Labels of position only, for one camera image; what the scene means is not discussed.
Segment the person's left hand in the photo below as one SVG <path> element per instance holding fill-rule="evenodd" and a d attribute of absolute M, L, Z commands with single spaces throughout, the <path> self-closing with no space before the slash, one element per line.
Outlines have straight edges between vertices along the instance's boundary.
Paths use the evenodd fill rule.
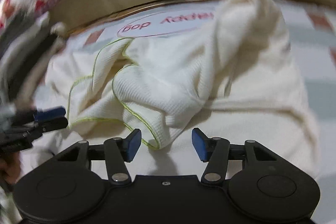
<path fill-rule="evenodd" d="M 21 175 L 21 157 L 19 152 L 1 156 L 1 175 L 9 184 L 15 184 Z"/>

